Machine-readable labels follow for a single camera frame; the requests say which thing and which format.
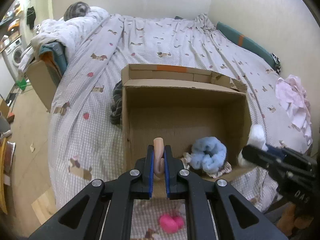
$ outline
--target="metal screw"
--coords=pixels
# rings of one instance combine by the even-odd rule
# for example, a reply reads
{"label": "metal screw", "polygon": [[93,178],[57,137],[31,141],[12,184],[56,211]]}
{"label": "metal screw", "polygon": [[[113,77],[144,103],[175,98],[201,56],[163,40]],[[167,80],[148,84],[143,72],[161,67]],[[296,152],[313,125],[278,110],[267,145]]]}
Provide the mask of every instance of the metal screw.
{"label": "metal screw", "polygon": [[220,187],[224,187],[225,185],[227,185],[227,182],[224,179],[218,179],[217,184]]}
{"label": "metal screw", "polygon": [[101,182],[101,179],[95,179],[91,182],[91,184],[94,187],[99,187],[102,184],[102,182]]}
{"label": "metal screw", "polygon": [[139,174],[140,174],[140,171],[138,171],[136,169],[130,171],[131,176],[138,176]]}
{"label": "metal screw", "polygon": [[287,176],[288,176],[289,178],[292,178],[292,177],[293,177],[293,173],[292,173],[291,171],[287,171]]}
{"label": "metal screw", "polygon": [[179,173],[181,176],[188,176],[190,172],[188,170],[181,170]]}

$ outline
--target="beige rubber object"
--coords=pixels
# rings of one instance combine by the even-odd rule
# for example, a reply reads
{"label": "beige rubber object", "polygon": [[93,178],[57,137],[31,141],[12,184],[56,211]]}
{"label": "beige rubber object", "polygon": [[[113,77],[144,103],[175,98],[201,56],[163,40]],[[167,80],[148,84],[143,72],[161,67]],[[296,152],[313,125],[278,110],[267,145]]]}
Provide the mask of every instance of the beige rubber object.
{"label": "beige rubber object", "polygon": [[164,144],[163,139],[158,137],[153,140],[153,147],[155,151],[155,162],[154,162],[154,173],[158,178],[162,178],[164,176]]}

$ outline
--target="floor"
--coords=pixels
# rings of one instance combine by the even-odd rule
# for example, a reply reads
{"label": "floor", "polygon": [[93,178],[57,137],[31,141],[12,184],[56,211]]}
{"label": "floor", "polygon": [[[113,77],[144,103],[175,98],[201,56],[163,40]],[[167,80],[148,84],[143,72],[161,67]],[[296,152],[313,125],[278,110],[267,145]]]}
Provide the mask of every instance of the floor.
{"label": "floor", "polygon": [[31,86],[18,95],[14,106],[12,137],[16,143],[11,186],[5,186],[8,221],[20,236],[29,236],[40,222],[31,204],[51,187],[48,169],[48,125],[50,114]]}

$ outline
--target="pink garment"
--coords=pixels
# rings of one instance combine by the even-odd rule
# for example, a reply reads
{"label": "pink garment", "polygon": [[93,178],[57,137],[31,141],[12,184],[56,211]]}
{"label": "pink garment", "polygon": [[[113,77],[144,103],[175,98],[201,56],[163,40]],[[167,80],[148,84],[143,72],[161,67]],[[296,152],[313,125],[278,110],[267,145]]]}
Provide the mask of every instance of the pink garment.
{"label": "pink garment", "polygon": [[300,78],[293,75],[289,75],[286,79],[279,78],[276,83],[276,97],[286,110],[292,124],[297,130],[303,131],[308,145],[310,145],[312,143],[311,107]]}

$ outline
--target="red dot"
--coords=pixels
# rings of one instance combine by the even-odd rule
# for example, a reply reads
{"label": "red dot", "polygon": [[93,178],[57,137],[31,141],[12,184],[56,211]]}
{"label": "red dot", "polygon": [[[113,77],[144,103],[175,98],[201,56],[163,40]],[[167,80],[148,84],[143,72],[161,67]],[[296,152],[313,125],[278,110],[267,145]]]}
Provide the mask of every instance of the red dot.
{"label": "red dot", "polygon": [[84,113],[84,114],[83,114],[83,118],[86,119],[86,120],[89,119],[89,116],[90,116],[89,113]]}

